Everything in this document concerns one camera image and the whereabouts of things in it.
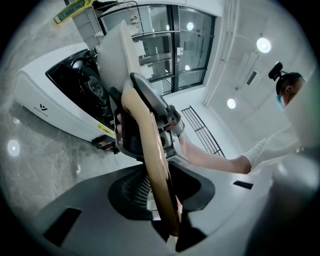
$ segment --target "person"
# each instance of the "person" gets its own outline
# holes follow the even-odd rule
[[[282,75],[276,83],[277,101],[283,108],[287,107],[303,85],[304,79],[299,73],[291,72]],[[122,134],[121,124],[117,129]],[[264,165],[277,162],[280,157],[294,153],[299,147],[299,141],[292,127],[261,140],[247,153],[234,159],[227,159],[202,150],[192,144],[183,133],[179,136],[179,142],[182,153],[188,158],[190,164],[238,174],[257,174]]]

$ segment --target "yellow sticker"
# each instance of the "yellow sticker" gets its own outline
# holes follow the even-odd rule
[[[107,134],[112,135],[113,137],[116,136],[116,134],[115,134],[115,132],[114,132],[113,130],[109,129],[108,127],[104,126],[104,125],[101,124],[101,123],[98,123],[98,128],[99,128],[101,131],[103,131],[103,132],[105,132],[105,133],[107,133]]]

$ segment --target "gray floor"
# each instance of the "gray floor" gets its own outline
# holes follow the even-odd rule
[[[53,24],[52,17],[64,7],[63,0],[43,1],[8,45],[0,66],[0,185],[14,212],[27,219],[74,184],[137,164],[55,128],[13,97],[20,68],[45,53],[83,41],[72,19],[61,27]],[[19,143],[19,155],[8,154],[10,140]]]

